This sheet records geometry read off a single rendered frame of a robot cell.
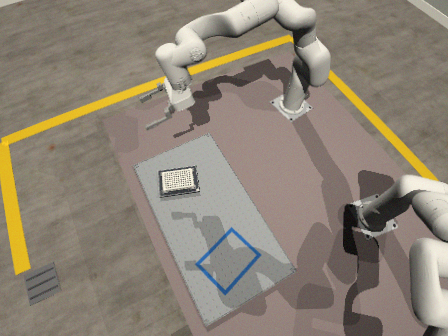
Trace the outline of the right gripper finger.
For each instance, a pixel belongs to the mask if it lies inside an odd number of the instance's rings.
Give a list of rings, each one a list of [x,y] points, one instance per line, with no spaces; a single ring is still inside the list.
[[[154,95],[154,94],[156,94],[156,93],[158,93],[158,92],[160,92],[160,91],[162,91],[163,89],[165,90],[165,92],[167,93],[167,90],[166,90],[166,87],[165,87],[165,84],[164,83],[157,83],[157,88],[158,89],[156,89],[156,90],[154,90],[154,91],[152,91],[152,92],[150,92],[150,93],[148,93],[148,94],[145,94],[145,95],[143,95],[143,96],[141,96],[141,97],[139,97],[139,100],[141,101],[141,103],[143,103],[143,102],[145,102],[145,101],[147,101],[147,100],[150,100],[150,99],[152,99],[152,95]]]
[[[167,120],[169,120],[169,119],[172,118],[172,114],[171,114],[170,111],[173,111],[173,110],[174,110],[174,107],[172,106],[170,100],[168,100],[168,104],[169,104],[169,106],[166,107],[166,108],[164,108],[166,117],[164,117],[164,118],[162,118],[162,119],[160,119],[160,120],[153,121],[153,122],[151,122],[151,123],[145,125],[145,128],[146,128],[147,131],[150,130],[150,129],[152,129],[152,128],[154,128],[154,127],[159,126],[160,123],[165,122],[165,121],[167,121]]]

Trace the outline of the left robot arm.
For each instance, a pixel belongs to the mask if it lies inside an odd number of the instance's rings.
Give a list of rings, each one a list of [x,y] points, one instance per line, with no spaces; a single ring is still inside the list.
[[[448,279],[448,184],[403,175],[378,198],[364,202],[358,216],[365,227],[378,231],[410,205],[441,240],[420,238],[410,248],[412,308],[418,320],[430,325],[423,336],[448,336],[448,290],[439,282],[439,277]]]

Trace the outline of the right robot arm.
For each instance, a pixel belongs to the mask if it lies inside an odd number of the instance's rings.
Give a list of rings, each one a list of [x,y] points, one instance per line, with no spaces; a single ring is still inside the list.
[[[183,26],[176,34],[176,44],[167,43],[157,49],[155,56],[159,65],[173,89],[185,89],[192,81],[185,66],[199,63],[207,55],[203,40],[214,36],[238,38],[274,18],[284,29],[292,31],[297,54],[279,105],[288,114],[299,114],[304,108],[303,100],[308,97],[309,85],[322,86],[330,73],[330,53],[316,37],[315,10],[304,8],[294,0],[241,2],[225,12],[206,15]]]

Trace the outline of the blue tape outline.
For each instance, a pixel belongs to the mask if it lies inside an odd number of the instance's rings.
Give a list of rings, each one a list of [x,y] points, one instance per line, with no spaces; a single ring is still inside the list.
[[[246,268],[238,275],[238,277],[225,290],[200,264],[212,253],[212,251],[231,233],[233,232],[246,246],[248,246],[255,254],[255,258],[246,266]],[[226,295],[233,286],[242,278],[242,276],[250,269],[250,267],[257,261],[261,254],[253,248],[240,234],[238,234],[232,227],[221,237],[221,239],[195,264],[214,284]]]

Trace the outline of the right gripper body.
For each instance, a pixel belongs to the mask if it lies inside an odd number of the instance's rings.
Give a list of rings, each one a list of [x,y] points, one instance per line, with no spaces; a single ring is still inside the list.
[[[185,89],[175,90],[171,87],[167,78],[164,79],[164,84],[174,110],[180,112],[195,104],[195,99],[189,87],[191,83]]]

